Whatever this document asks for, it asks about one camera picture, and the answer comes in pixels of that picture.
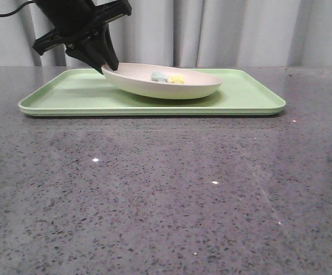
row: white curtain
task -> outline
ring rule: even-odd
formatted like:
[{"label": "white curtain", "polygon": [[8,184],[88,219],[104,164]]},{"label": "white curtain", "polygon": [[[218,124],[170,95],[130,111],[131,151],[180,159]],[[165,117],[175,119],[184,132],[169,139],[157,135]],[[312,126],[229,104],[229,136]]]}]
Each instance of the white curtain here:
[{"label": "white curtain", "polygon": [[[129,0],[111,23],[122,62],[181,67],[332,66],[332,0]],[[25,0],[0,0],[0,13]],[[94,1],[97,5],[111,1]],[[0,65],[83,65],[31,47],[52,29],[36,5],[0,18]]]}]

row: black cable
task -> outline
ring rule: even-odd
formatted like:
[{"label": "black cable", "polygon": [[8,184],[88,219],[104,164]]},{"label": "black cable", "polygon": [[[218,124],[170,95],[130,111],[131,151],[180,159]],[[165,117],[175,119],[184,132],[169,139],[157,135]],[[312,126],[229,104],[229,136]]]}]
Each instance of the black cable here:
[{"label": "black cable", "polygon": [[35,1],[27,1],[27,2],[23,3],[20,7],[18,7],[17,9],[15,9],[14,11],[12,11],[10,13],[0,14],[0,17],[8,17],[8,16],[11,16],[11,15],[14,15],[15,13],[18,13],[26,5],[32,4],[32,3],[35,3]]}]

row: gray countertop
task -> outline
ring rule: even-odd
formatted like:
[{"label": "gray countertop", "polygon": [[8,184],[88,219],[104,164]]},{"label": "gray countertop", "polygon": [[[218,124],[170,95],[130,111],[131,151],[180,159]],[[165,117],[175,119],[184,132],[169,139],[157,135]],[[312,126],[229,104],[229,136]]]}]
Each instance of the gray countertop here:
[{"label": "gray countertop", "polygon": [[38,119],[0,67],[0,274],[332,274],[332,68],[240,68],[271,117]]}]

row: light green tray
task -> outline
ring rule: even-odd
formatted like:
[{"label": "light green tray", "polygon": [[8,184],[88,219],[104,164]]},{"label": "light green tray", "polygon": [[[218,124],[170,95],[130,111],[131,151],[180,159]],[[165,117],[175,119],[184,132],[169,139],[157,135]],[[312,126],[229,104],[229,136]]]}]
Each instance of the light green tray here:
[{"label": "light green tray", "polygon": [[93,69],[63,72],[18,104],[30,116],[275,115],[286,102],[241,70],[195,69],[223,80],[203,99],[164,100],[115,88]]}]

